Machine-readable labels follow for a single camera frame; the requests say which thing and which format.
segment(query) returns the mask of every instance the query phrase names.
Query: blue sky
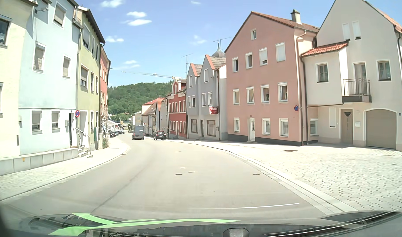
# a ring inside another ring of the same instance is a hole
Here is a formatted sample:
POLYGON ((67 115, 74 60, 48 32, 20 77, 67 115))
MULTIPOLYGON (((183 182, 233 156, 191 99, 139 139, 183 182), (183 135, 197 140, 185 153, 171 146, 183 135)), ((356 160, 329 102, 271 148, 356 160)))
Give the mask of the blue sky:
MULTIPOLYGON (((166 82, 169 78, 127 72, 185 77, 185 58, 201 64, 217 49, 214 40, 235 36, 251 11, 320 27, 333 0, 77 0, 90 8, 106 40, 114 70, 109 86, 166 82)), ((402 25, 402 0, 370 0, 402 25)), ((223 50, 230 39, 222 40, 223 50)))

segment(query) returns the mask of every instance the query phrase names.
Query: red sign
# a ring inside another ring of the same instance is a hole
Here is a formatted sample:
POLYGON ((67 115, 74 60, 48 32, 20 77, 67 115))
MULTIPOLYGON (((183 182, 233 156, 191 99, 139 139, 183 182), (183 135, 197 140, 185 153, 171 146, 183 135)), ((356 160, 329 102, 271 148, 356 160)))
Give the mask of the red sign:
POLYGON ((219 107, 210 107, 210 115, 219 114, 219 107))

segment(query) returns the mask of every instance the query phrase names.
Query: gray van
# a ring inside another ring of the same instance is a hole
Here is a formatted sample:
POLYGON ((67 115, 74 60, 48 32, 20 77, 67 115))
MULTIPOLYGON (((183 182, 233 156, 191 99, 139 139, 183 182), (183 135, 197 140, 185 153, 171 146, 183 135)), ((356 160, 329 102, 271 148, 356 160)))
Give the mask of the gray van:
POLYGON ((132 134, 132 140, 135 139, 144 140, 144 126, 135 126, 134 133, 132 134))

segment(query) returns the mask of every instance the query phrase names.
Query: asphalt road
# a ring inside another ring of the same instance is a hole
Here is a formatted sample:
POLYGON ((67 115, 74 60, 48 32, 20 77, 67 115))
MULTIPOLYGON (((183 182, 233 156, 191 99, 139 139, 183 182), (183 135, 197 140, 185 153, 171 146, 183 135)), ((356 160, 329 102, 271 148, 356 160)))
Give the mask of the asphalt road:
POLYGON ((116 137, 130 151, 28 196, 0 202, 3 218, 93 213, 143 218, 303 218, 318 209, 240 159, 214 148, 116 137))

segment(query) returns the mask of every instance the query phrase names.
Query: balcony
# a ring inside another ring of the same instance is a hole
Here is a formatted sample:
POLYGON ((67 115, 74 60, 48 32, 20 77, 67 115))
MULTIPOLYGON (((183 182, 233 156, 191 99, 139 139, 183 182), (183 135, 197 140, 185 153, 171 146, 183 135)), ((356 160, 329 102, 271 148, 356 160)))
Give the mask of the balcony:
POLYGON ((356 78, 341 80, 341 98, 344 102, 371 103, 369 80, 356 78))

